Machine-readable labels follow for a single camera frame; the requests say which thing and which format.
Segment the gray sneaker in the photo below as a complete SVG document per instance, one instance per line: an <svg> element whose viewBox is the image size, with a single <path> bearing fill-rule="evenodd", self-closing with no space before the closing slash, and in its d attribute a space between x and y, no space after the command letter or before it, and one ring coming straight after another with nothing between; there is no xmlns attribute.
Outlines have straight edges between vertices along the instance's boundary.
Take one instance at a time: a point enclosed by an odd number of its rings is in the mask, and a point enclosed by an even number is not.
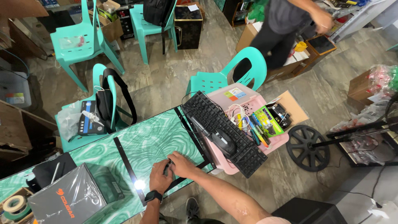
<svg viewBox="0 0 398 224"><path fill-rule="evenodd" d="M186 223L191 219L199 218L199 205L195 198L188 198L186 206Z"/></svg>

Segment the black keyboard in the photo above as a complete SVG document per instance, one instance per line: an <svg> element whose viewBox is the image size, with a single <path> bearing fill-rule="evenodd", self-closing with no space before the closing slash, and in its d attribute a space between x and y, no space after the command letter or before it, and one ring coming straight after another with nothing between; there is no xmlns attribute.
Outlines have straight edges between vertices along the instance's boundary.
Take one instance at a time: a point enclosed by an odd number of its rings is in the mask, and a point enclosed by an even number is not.
<svg viewBox="0 0 398 224"><path fill-rule="evenodd" d="M209 132L216 133L216 129L220 128L236 142L236 154L231 155L234 158L230 161L246 178L249 178L268 158L202 92L193 95L181 108L187 117L195 116Z"/></svg>

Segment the black backpack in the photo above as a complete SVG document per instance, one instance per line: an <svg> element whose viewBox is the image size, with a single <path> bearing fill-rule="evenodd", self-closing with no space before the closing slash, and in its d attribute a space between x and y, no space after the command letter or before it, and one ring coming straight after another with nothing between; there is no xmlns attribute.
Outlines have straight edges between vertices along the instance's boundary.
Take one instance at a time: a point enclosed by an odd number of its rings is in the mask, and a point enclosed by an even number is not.
<svg viewBox="0 0 398 224"><path fill-rule="evenodd" d="M165 53L164 27L173 10L176 0L144 0L144 20L162 27L163 54Z"/></svg>

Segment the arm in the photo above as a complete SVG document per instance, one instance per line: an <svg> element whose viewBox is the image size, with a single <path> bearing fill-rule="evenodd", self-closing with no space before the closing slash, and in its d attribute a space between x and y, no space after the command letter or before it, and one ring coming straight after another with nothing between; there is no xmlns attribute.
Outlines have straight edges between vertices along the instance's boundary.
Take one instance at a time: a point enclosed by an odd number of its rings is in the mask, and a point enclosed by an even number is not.
<svg viewBox="0 0 398 224"><path fill-rule="evenodd" d="M271 216L254 198L234 185L203 172L178 152L174 151L167 157L174 162L171 169L176 175L192 179L202 186L240 224L255 224Z"/></svg>
<svg viewBox="0 0 398 224"><path fill-rule="evenodd" d="M166 164L169 162L168 159L162 160L158 163L154 163L152 171L149 176L149 190L156 190L160 194L164 194L165 190L170 186L173 181L173 173L170 167L167 169L167 176L163 175L163 170ZM159 208L160 201L156 198L146 205L144 216L142 217L140 224L155 224L159 223Z"/></svg>
<svg viewBox="0 0 398 224"><path fill-rule="evenodd" d="M312 0L288 0L293 5L307 11L316 24L317 33L326 33L333 26L332 16L322 10Z"/></svg>

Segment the green packaging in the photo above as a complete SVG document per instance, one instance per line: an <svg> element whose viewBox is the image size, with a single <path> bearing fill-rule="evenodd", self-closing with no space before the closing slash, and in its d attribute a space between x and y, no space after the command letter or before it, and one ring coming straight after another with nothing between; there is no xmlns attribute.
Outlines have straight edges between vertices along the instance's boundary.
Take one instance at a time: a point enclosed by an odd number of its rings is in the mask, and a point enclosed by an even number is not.
<svg viewBox="0 0 398 224"><path fill-rule="evenodd" d="M283 129L278 125L271 113L268 111L267 106L261 107L252 115L256 119L258 126L260 126L269 138L284 133Z"/></svg>

